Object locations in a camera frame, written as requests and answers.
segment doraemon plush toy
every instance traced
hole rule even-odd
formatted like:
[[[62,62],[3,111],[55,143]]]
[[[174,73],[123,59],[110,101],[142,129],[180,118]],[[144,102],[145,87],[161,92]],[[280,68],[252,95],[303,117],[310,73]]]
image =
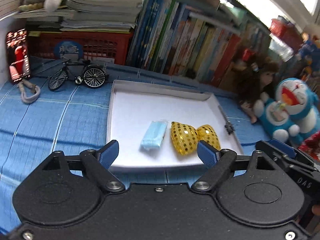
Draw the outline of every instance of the doraemon plush toy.
[[[294,143],[300,145],[303,139],[299,134],[299,126],[290,120],[284,105],[269,98],[265,92],[260,98],[253,105],[253,111],[266,132],[281,142],[286,142],[290,138]]]
[[[285,104],[290,118],[299,126],[303,139],[320,130],[320,115],[316,108],[318,96],[302,80],[283,80],[277,87],[276,100]]]

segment bicycle rear wheel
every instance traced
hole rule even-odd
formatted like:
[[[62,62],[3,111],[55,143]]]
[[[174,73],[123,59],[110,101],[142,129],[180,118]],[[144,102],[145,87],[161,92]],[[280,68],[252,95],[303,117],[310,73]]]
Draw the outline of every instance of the bicycle rear wheel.
[[[59,89],[68,78],[68,73],[65,70],[59,70],[49,80],[48,88],[51,91]]]
[[[106,81],[106,74],[101,68],[92,67],[84,72],[83,81],[87,87],[96,89],[102,87]]]

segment silver screw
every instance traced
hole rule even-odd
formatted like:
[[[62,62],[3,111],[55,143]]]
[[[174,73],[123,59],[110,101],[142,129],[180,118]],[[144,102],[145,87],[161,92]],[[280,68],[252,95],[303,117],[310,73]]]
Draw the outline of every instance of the silver screw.
[[[296,234],[295,234],[295,232],[288,232],[286,235],[285,235],[285,240],[293,240],[293,239],[295,239],[295,237],[296,237]]]
[[[205,181],[198,181],[194,184],[194,187],[196,189],[199,189],[199,190],[205,190],[205,189],[208,189],[210,187],[209,183],[208,182],[205,182]]]
[[[117,181],[109,181],[107,183],[107,188],[108,189],[113,189],[113,190],[117,190],[121,188],[121,184]]]
[[[25,231],[22,233],[22,237],[25,239],[25,240],[32,240],[33,239],[33,234],[29,231]]]
[[[164,191],[164,189],[163,189],[163,188],[161,188],[161,187],[156,187],[156,188],[155,188],[155,191],[156,191],[156,192],[163,192],[163,191]]]

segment smartphone screen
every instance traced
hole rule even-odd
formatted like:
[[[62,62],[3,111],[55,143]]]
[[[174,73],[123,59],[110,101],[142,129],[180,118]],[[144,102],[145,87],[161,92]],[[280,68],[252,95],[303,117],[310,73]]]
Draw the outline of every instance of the smartphone screen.
[[[7,62],[12,82],[30,77],[30,65],[27,50],[27,31],[8,32],[6,39]]]

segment yellow bow tie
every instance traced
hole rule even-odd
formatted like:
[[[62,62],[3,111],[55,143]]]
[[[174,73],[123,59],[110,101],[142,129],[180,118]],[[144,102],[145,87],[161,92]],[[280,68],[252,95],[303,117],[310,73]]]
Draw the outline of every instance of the yellow bow tie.
[[[221,150],[216,132],[205,124],[195,129],[191,125],[171,122],[171,139],[174,148],[181,155],[188,155],[197,149],[198,141],[204,140],[217,150]]]

